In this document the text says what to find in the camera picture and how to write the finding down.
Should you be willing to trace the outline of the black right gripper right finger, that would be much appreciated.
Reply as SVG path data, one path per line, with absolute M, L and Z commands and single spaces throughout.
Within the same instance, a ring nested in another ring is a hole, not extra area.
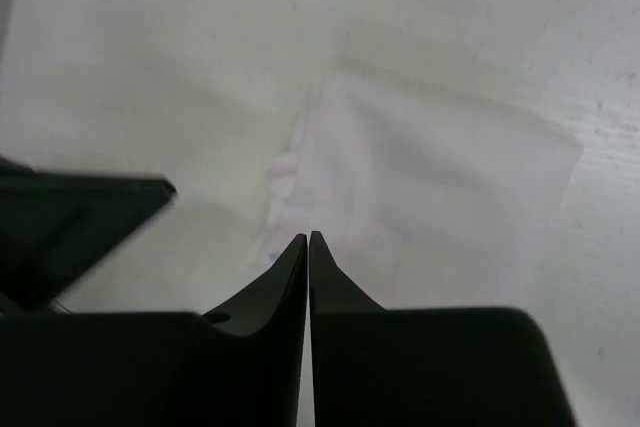
M 541 329 L 514 308 L 388 310 L 309 241 L 319 426 L 572 426 Z

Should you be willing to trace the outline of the white tank top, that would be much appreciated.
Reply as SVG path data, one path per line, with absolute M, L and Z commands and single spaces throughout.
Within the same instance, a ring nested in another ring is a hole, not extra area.
M 582 151 L 515 108 L 334 72 L 269 168 L 258 263 L 318 231 L 386 307 L 528 308 Z

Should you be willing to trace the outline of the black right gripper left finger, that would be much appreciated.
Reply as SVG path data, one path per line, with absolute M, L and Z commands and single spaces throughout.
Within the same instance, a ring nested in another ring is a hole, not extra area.
M 1 319 L 5 426 L 292 426 L 306 317 L 306 238 L 204 314 Z

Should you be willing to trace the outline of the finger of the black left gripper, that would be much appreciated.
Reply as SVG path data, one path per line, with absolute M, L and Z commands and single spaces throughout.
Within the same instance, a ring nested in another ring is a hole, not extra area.
M 176 194 L 163 177 L 37 171 L 2 159 L 2 311 L 50 310 Z

